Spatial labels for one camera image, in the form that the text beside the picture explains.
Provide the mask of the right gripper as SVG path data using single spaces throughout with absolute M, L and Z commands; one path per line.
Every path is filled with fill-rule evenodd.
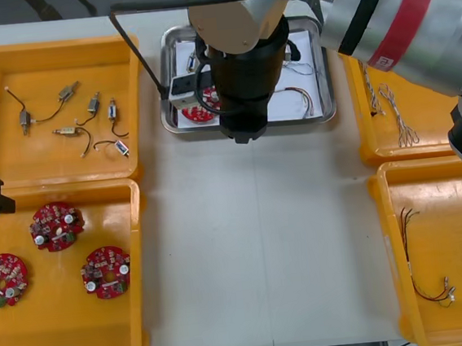
M 236 144 L 247 144 L 251 138 L 261 137 L 268 125 L 268 97 L 256 99 L 224 98 L 219 129 Z

